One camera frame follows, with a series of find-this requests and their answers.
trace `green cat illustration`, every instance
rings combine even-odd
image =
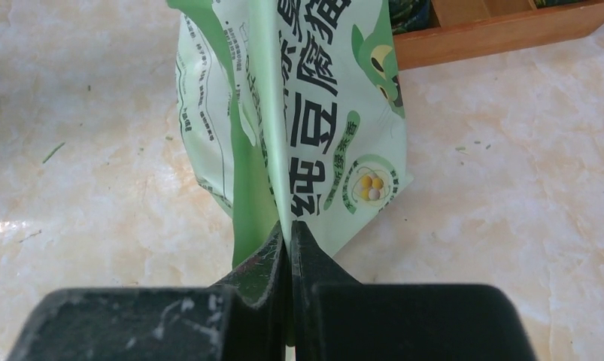
[[[381,10],[372,33],[364,38],[360,28],[353,25],[353,55],[373,85],[379,89],[400,117],[404,117],[403,100],[399,86],[399,67],[390,32],[388,1],[381,1]]]

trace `wooden tray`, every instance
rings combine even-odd
[[[604,0],[537,9],[534,0],[431,0],[430,27],[395,35],[400,69],[582,38],[604,23]]]

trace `marble floor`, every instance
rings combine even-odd
[[[0,360],[51,290],[229,270],[178,134],[177,24],[161,1],[0,1]],[[539,359],[604,360],[604,26],[401,80],[415,180],[335,259],[493,284]]]

